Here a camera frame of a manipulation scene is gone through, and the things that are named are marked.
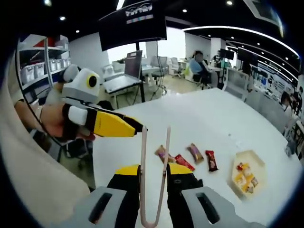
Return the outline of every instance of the laptop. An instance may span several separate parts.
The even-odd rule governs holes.
[[[141,83],[142,53],[143,51],[134,51],[127,54],[124,74],[103,83],[107,93],[115,93]]]

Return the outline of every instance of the black chair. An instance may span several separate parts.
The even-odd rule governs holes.
[[[152,67],[159,67],[160,70],[154,71],[152,77],[156,80],[159,77],[164,77],[168,73],[167,57],[153,56],[151,60]]]

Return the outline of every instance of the monitor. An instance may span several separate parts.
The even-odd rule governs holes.
[[[98,21],[103,51],[135,42],[167,39],[161,0],[145,0],[116,10]]]
[[[249,51],[246,51],[246,50],[243,50],[243,49],[239,48],[237,50],[237,59],[241,60],[241,61],[244,61],[244,62],[248,62],[249,64],[254,65],[254,66],[257,67],[258,56],[249,52]]]
[[[124,60],[124,73],[126,75],[139,79],[142,66],[142,53],[143,51],[134,51],[127,54],[127,58]]]
[[[234,52],[233,51],[228,51],[228,50],[225,50],[225,49],[221,49],[220,50],[220,57],[233,60]]]

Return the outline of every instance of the red snack packet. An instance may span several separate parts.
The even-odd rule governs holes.
[[[186,166],[188,169],[190,169],[191,171],[194,171],[195,168],[190,165],[180,154],[178,154],[176,157],[175,157],[175,160],[176,160],[176,163],[178,163],[179,165],[183,165],[183,166]]]
[[[206,156],[208,159],[209,172],[219,170],[215,162],[214,151],[206,151]]]

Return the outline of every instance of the robotic hand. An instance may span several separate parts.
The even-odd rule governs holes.
[[[87,129],[99,136],[132,137],[142,132],[143,125],[132,117],[105,110],[95,104],[100,90],[100,76],[89,69],[79,71],[69,66],[63,79],[62,99],[65,126],[64,139],[75,139],[79,129]]]

